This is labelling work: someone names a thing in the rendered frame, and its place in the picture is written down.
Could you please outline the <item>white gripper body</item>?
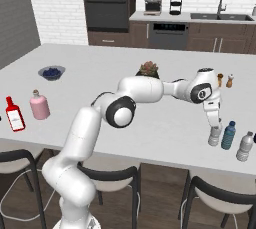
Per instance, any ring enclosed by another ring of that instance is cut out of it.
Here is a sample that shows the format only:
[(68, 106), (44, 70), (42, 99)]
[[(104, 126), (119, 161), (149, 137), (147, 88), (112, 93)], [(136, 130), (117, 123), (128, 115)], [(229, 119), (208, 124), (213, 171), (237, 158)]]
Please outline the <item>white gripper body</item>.
[(206, 116), (211, 127), (218, 127), (220, 125), (219, 110), (207, 110)]

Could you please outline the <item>small clear plastic bottle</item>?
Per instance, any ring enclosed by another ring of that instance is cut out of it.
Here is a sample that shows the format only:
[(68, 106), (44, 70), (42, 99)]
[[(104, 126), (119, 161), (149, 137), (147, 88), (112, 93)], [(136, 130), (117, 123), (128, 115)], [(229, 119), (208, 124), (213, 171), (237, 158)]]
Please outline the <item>small clear plastic bottle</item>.
[(219, 137), (222, 129), (220, 127), (212, 127), (208, 138), (208, 144), (211, 146), (217, 146), (219, 143)]

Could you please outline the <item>blue plastic bottle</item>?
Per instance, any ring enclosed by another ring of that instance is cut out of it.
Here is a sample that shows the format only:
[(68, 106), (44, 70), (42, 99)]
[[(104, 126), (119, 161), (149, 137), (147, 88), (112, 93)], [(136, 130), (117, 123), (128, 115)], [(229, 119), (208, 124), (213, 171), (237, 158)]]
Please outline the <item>blue plastic bottle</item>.
[(234, 121), (230, 121), (229, 125), (224, 130), (223, 138), (221, 141), (221, 148), (224, 150), (229, 150), (232, 145), (236, 133), (235, 125), (236, 123)]

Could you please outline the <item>large clear plastic bottle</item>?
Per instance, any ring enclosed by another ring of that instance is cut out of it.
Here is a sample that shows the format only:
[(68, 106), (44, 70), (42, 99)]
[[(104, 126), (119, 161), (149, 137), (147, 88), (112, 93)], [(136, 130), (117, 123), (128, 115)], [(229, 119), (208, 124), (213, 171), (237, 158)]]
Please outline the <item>large clear plastic bottle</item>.
[(239, 149), (236, 154), (236, 158), (241, 161), (245, 162), (249, 157), (249, 152), (252, 149), (254, 143), (253, 133), (248, 131), (245, 136), (242, 137)]

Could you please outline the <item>brown base cupboard run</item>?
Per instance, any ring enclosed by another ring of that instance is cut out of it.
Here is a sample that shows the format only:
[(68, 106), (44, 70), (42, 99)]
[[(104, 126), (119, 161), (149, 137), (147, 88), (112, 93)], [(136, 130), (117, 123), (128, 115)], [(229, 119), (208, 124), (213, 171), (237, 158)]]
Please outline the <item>brown base cupboard run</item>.
[[(130, 46), (149, 47), (149, 25), (130, 22)], [(256, 54), (256, 24), (187, 23), (188, 40), (184, 51)]]

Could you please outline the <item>potted succulent plant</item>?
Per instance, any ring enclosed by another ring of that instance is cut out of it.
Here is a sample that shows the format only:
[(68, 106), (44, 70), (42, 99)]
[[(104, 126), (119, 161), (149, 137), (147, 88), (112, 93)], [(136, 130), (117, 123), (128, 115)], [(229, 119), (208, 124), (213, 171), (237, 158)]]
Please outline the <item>potted succulent plant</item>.
[(147, 61), (140, 66), (139, 71), (136, 73), (136, 75), (159, 78), (158, 66), (152, 61)]

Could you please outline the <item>black dishwasher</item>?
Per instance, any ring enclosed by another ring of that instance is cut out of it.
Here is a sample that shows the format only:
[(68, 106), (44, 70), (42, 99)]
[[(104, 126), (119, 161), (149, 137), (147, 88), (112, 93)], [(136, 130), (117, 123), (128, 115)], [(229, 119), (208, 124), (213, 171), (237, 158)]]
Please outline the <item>black dishwasher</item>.
[(187, 23), (152, 22), (149, 25), (150, 48), (185, 50), (187, 40)]

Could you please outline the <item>dark sink basin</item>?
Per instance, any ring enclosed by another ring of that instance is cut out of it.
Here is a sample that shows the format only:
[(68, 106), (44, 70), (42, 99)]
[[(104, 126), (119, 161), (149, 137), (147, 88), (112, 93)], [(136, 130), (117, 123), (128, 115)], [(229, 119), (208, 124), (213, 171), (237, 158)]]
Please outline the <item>dark sink basin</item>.
[(202, 20), (254, 21), (253, 18), (246, 14), (191, 13), (190, 18)]

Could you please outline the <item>silver tap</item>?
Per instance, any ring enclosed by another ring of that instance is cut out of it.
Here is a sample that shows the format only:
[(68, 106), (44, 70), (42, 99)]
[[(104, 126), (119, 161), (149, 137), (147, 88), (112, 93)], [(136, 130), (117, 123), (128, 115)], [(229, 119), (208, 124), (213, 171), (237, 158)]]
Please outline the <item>silver tap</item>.
[(223, 0), (219, 0), (219, 4), (218, 4), (218, 9), (217, 9), (217, 16), (220, 16), (220, 14), (223, 12), (223, 11), (226, 11), (226, 7), (227, 5), (223, 5)]

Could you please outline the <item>silver coffee machine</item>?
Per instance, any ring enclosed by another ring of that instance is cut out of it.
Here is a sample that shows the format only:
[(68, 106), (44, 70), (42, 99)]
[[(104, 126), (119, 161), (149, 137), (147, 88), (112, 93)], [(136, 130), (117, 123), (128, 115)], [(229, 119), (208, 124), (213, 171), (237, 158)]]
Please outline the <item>silver coffee machine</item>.
[(162, 11), (162, 0), (144, 0), (145, 15), (160, 15)]

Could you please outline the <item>bowl of blueberries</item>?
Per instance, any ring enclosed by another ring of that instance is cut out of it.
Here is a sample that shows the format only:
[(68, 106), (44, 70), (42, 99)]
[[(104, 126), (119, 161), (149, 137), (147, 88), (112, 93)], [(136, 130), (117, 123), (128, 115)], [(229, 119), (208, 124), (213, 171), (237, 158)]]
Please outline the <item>bowl of blueberries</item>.
[(48, 81), (59, 80), (63, 73), (65, 72), (65, 68), (62, 66), (47, 66), (38, 71), (38, 74)]

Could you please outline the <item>pink glass bottle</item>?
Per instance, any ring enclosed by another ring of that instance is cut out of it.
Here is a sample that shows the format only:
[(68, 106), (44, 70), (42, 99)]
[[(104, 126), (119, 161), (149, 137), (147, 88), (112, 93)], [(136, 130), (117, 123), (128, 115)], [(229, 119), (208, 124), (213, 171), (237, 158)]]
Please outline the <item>pink glass bottle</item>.
[(33, 96), (30, 98), (30, 106), (35, 119), (44, 120), (50, 116), (47, 98), (40, 95), (38, 90), (33, 91)]

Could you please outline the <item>red glass bottle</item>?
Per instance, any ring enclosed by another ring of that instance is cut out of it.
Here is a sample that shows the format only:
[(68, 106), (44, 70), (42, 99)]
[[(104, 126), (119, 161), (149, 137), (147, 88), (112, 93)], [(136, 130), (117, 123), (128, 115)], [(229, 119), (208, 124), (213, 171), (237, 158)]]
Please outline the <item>red glass bottle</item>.
[(7, 108), (6, 115), (10, 123), (11, 129), (14, 132), (22, 131), (25, 129), (25, 122), (20, 111), (20, 108), (13, 103), (13, 100), (10, 96), (6, 97)]

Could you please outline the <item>black wall oven stack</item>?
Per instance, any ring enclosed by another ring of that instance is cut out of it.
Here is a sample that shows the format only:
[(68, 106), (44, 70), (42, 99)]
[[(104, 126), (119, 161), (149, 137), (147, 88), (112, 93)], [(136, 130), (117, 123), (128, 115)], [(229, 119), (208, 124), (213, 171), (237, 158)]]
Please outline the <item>black wall oven stack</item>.
[(128, 47), (129, 18), (136, 0), (84, 0), (88, 43)]

